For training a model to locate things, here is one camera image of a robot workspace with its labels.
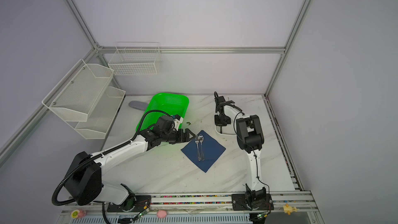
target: metal spoon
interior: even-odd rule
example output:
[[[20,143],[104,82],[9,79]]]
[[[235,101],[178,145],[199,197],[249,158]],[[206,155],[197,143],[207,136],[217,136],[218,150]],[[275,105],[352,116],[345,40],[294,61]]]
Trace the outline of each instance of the metal spoon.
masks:
[[[200,142],[200,147],[202,149],[201,161],[203,161],[203,160],[205,160],[205,154],[203,153],[203,141],[205,140],[205,138],[203,137],[203,135],[199,135],[198,140]]]
[[[199,153],[199,137],[198,137],[198,135],[196,135],[196,138],[195,138],[195,143],[196,143],[196,147],[197,147],[197,149],[198,149],[198,161],[200,161],[200,153]]]

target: white wire basket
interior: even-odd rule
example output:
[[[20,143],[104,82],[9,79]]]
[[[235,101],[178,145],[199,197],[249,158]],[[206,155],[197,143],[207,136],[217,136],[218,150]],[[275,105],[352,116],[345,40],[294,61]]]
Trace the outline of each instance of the white wire basket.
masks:
[[[42,101],[65,122],[87,121],[113,78],[113,69],[80,62],[84,65],[58,96],[48,105]]]
[[[78,122],[74,129],[85,139],[105,139],[126,91],[107,87],[94,111],[85,122]]]
[[[108,63],[115,75],[156,75],[162,65],[157,42],[116,42],[116,52]]]

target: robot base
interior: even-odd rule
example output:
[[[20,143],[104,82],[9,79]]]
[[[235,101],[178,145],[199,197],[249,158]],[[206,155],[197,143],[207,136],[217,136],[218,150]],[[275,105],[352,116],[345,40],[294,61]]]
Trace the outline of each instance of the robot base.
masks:
[[[134,202],[134,207],[130,212],[141,212],[144,210],[145,205],[150,207],[150,201],[151,201],[151,196],[150,195],[136,195],[135,196],[135,202]],[[109,204],[107,212],[112,213],[112,212],[124,212],[123,211],[123,206],[122,205],[116,205],[116,204]]]
[[[250,209],[248,206],[249,206],[249,204],[246,200],[245,194],[233,194],[232,195],[232,209],[233,210],[236,210],[236,211],[248,210],[248,209]],[[274,206],[273,206],[270,194],[266,194],[264,201],[261,202],[258,207],[253,206],[252,211],[258,211],[258,210],[274,210]]]

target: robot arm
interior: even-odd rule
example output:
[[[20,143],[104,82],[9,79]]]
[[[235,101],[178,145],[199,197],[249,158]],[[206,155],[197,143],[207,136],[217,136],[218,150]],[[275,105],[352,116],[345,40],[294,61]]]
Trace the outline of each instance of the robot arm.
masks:
[[[262,144],[264,143],[263,131],[260,119],[257,115],[248,115],[235,106],[233,101],[225,101],[224,96],[219,96],[214,92],[216,102],[216,114],[214,123],[217,127],[224,129],[234,129],[239,148],[246,151],[247,155],[247,186],[251,190],[261,190],[263,188],[261,178],[260,155]]]
[[[73,173],[65,181],[65,188],[79,205],[86,205],[92,201],[112,202],[116,205],[121,205],[124,211],[129,211],[134,205],[134,193],[126,185],[117,185],[103,181],[102,176],[111,168],[130,157],[148,151],[160,145],[161,142],[177,144],[191,141],[195,135],[189,129],[186,129],[185,133],[182,129],[178,129],[182,122],[183,118],[178,115],[163,115],[158,119],[156,124],[142,131],[139,131],[141,128],[140,124],[137,131],[138,135],[135,134],[134,140],[127,140],[126,142],[91,155],[86,152],[77,154],[69,167],[66,177],[80,164],[90,159],[92,161],[80,171]],[[56,190],[53,195],[53,204],[55,203],[55,205],[57,204],[58,192]]]

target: white wall panel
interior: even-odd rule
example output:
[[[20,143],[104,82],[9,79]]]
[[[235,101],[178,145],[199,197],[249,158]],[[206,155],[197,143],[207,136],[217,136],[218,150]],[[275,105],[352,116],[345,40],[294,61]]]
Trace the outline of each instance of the white wall panel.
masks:
[[[52,193],[75,155],[82,151],[97,152],[102,142],[85,140],[54,113],[48,112],[37,130],[0,171],[0,222],[55,223],[63,207],[52,205]],[[63,188],[58,200],[69,197]]]
[[[397,15],[397,0],[314,0],[271,92],[325,223],[397,223]]]
[[[0,0],[0,147],[91,49],[63,0]]]
[[[109,61],[112,54],[106,54]],[[162,54],[157,75],[121,75],[126,94],[264,93],[279,54]]]
[[[76,0],[102,46],[285,46],[303,0]]]

